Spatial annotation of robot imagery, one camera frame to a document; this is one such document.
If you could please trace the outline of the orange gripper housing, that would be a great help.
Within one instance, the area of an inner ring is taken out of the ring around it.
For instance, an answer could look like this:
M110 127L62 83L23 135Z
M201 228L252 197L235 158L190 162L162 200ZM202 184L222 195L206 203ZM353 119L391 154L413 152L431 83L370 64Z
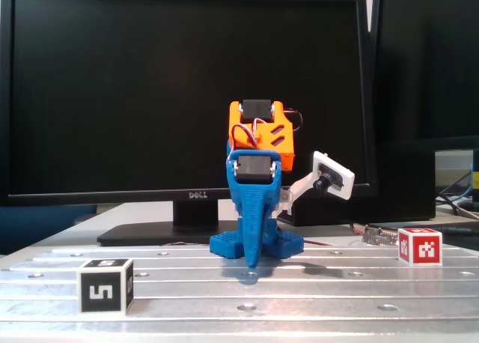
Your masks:
M248 267L261 256L265 233L277 228L276 205L281 191L281 170L293 169L294 128L283 103L271 100L233 101L229 108L226 173L231 198L242 222L241 242Z

